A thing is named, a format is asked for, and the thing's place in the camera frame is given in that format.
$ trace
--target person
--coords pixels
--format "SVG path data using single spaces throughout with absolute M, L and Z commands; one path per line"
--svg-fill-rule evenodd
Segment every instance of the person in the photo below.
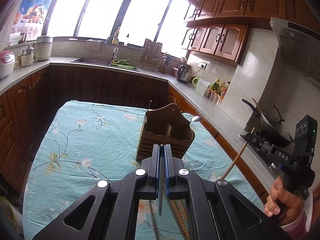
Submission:
M 280 200 L 286 206 L 284 217 L 280 220 L 279 225 L 286 231 L 293 240 L 302 240 L 306 234 L 307 216 L 303 210 L 303 200 L 300 196 L 294 195 L 283 188 L 281 177 L 278 177 L 270 188 L 270 195 L 267 203 L 264 205 L 264 213 L 268 217 L 278 215 L 280 208 L 276 204 L 276 200 Z M 320 214 L 320 197 L 313 197 L 313 207 L 311 216 L 311 227 Z

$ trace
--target frying pan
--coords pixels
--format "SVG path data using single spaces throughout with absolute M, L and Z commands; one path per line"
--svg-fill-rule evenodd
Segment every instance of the frying pan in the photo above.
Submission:
M 285 120 L 281 118 L 280 112 L 274 104 L 272 104 L 272 106 L 277 110 L 279 114 L 278 120 L 275 120 L 266 115 L 264 111 L 261 111 L 259 113 L 253 106 L 253 104 L 251 104 L 247 100 L 242 99 L 242 102 L 250 106 L 254 114 L 259 118 L 260 132 L 266 141 L 278 146 L 279 148 L 286 148 L 291 143 L 293 143 L 291 135 L 282 127 L 281 122 L 285 122 Z

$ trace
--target human hand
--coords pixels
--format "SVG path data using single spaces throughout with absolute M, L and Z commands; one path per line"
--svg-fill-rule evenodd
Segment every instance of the human hand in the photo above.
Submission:
M 302 211 L 302 199 L 283 188 L 281 177 L 278 177 L 273 183 L 270 188 L 270 195 L 267 198 L 267 203 L 264 205 L 264 213 L 268 217 L 272 217 L 273 215 L 278 215 L 280 213 L 280 208 L 276 204 L 277 199 L 288 206 L 285 216 L 279 223 L 281 226 L 290 224 L 300 216 Z

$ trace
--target floral tablecloth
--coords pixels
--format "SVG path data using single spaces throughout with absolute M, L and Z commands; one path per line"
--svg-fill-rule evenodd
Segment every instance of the floral tablecloth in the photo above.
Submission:
M 145 112 L 141 108 L 78 101 L 67 102 L 57 112 L 28 177 L 23 202 L 25 240 L 31 240 L 100 179 L 121 180 L 139 168 L 135 157 Z M 196 137 L 182 159 L 184 166 L 203 179 L 215 181 L 231 160 L 199 122 L 191 127 Z M 226 179 L 262 208 L 237 167 Z M 162 216 L 158 216 L 156 202 L 151 207 L 159 239 L 182 240 L 166 201 Z M 136 239 L 154 238 L 148 201 L 141 200 Z

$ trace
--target range hood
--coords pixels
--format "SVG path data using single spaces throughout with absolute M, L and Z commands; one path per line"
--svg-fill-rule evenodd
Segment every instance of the range hood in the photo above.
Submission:
M 285 65 L 292 67 L 320 88 L 320 34 L 301 25 L 271 18 Z

